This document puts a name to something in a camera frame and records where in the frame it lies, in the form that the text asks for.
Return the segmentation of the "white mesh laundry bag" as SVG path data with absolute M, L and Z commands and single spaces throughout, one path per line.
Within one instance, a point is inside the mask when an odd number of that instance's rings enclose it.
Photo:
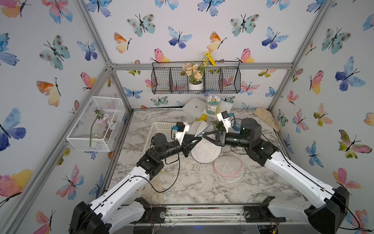
M 234 156 L 218 157 L 214 161 L 213 167 L 218 178 L 228 184 L 239 182 L 244 175 L 242 162 Z

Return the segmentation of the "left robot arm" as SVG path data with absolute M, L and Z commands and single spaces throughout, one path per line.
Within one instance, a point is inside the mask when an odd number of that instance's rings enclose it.
M 163 169 L 163 160 L 182 153 L 187 156 L 201 137 L 185 135 L 182 142 L 168 142 L 164 134 L 156 134 L 151 146 L 132 171 L 115 187 L 89 204 L 79 203 L 73 211 L 70 234 L 113 234 L 124 226 L 139 221 L 150 204 L 143 198 L 122 207 L 137 190 L 149 184 Z

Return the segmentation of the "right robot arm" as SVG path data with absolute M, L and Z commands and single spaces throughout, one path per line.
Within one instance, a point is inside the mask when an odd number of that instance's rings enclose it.
M 263 140 L 262 127 L 254 119 L 243 119 L 239 133 L 216 130 L 203 132 L 202 136 L 217 146 L 243 148 L 253 161 L 285 179 L 306 197 L 306 202 L 297 203 L 268 196 L 262 206 L 273 217 L 306 222 L 321 234 L 338 231 L 348 213 L 349 193 L 310 175 L 271 142 Z

